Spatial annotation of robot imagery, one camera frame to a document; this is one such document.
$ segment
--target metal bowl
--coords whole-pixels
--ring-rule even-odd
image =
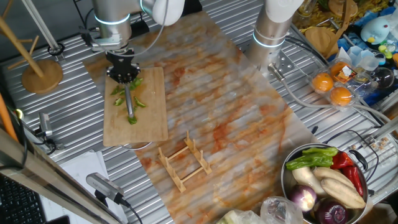
[[[322,144],[322,143],[310,143],[310,144],[305,144],[303,146],[300,146],[296,149],[294,149],[285,159],[283,168],[282,168],[282,190],[284,191],[285,198],[288,198],[288,195],[290,195],[290,191],[292,190],[293,186],[297,184],[297,181],[294,179],[292,171],[286,169],[286,163],[288,161],[291,161],[293,159],[296,159],[300,156],[302,156],[302,151],[309,149],[311,147],[318,147],[318,148],[327,148],[327,147],[332,147],[327,144]],[[354,166],[358,168],[359,171],[359,179],[361,180],[362,188],[363,188],[363,200],[368,203],[368,185],[366,184],[366,179],[365,176],[363,175],[361,169],[358,167],[358,165],[354,162]],[[347,224],[350,223],[356,223],[362,216],[364,215],[366,207],[362,209],[349,209],[348,213],[348,221]],[[311,224],[318,224],[318,222],[311,217],[309,213],[303,213],[304,220],[307,223]]]

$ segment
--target green chili pepper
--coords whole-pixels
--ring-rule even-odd
[[[122,105],[123,102],[124,102],[124,98],[118,98],[118,99],[116,99],[116,100],[114,101],[114,104],[113,104],[113,105],[115,105],[115,106],[120,106],[120,105]]]
[[[133,91],[136,89],[136,86],[134,85],[134,82],[130,83],[130,91]]]
[[[130,124],[136,124],[137,123],[137,118],[135,116],[133,116],[132,118],[130,118],[128,116],[127,120],[129,121]]]
[[[118,94],[119,93],[119,86],[117,86],[113,91],[112,91],[112,93],[111,93],[111,95],[116,95],[116,94]]]
[[[134,101],[136,102],[137,106],[140,106],[142,108],[146,107],[146,105],[141,103],[136,96],[134,97]]]
[[[330,167],[333,165],[333,158],[322,153],[307,154],[286,163],[288,170],[295,170],[303,167]]]
[[[141,82],[143,81],[143,78],[135,78],[134,79],[134,86],[138,87],[139,85],[141,85]]]
[[[304,150],[303,155],[313,154],[313,153],[322,153],[328,156],[337,155],[338,149],[336,147],[328,147],[326,149],[320,149],[317,147],[312,147],[310,149]]]

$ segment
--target red chili pepper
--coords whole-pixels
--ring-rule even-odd
[[[361,180],[359,179],[358,168],[357,167],[344,167],[343,174],[349,178],[349,180],[354,184],[356,191],[360,196],[363,196],[363,189]]]
[[[354,165],[353,161],[349,158],[347,153],[338,152],[337,155],[333,156],[333,165],[330,166],[331,169],[341,169],[347,166]]]

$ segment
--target orange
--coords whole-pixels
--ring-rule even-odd
[[[312,85],[316,92],[326,92],[333,88],[333,79],[327,73],[319,73],[312,80]]]
[[[337,62],[334,66],[330,68],[330,75],[334,78],[341,72],[344,66],[349,67],[349,65],[345,62]]]
[[[330,101],[335,106],[346,106],[351,102],[351,93],[344,87],[336,87],[330,92]]]

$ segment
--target metal table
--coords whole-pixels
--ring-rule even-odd
[[[202,0],[201,3],[203,10],[238,47],[243,49],[247,46],[252,35],[252,25],[257,19],[262,1]],[[158,25],[147,15],[144,16],[144,20],[151,30],[158,28]],[[294,27],[290,29],[289,35],[305,40]],[[102,145],[104,99],[98,93],[82,63],[99,53],[93,53],[86,47],[80,36],[67,39],[62,44],[65,45],[66,59],[61,64],[64,77],[59,86],[47,94],[36,95],[23,88],[21,74],[26,69],[26,63],[10,71],[6,69],[7,65],[21,58],[0,64],[14,101],[25,114],[24,121],[32,129],[36,129],[39,127],[38,112],[49,113],[54,133],[52,138],[65,145],[65,150],[56,151],[51,155],[55,162],[62,164],[90,149],[102,151],[109,178],[124,189],[127,200],[141,216],[142,221],[144,223],[173,223],[134,151]],[[313,92],[306,81],[305,73],[311,74],[320,67],[322,65],[320,60],[303,48],[287,42],[284,43],[282,51],[295,64],[291,72],[284,74],[294,93],[307,103],[327,103],[320,95]],[[47,49],[36,50],[33,53],[35,60],[50,57]],[[367,112],[304,108],[289,96],[275,78],[269,81],[308,129],[319,127],[315,135],[321,142],[346,129],[353,129],[364,136],[376,130],[373,127],[378,124]],[[330,144],[346,149],[353,144],[358,147],[358,140],[356,136],[344,134]],[[370,149],[359,151],[369,162],[369,169],[365,172],[365,175],[369,175],[374,168],[376,157]],[[398,172],[397,151],[393,143],[377,153],[380,157],[380,165],[368,184],[370,189],[378,192],[372,197],[374,203],[378,203],[395,191],[394,187],[384,189],[383,186]],[[130,210],[125,209],[125,212],[131,223],[137,222]]]

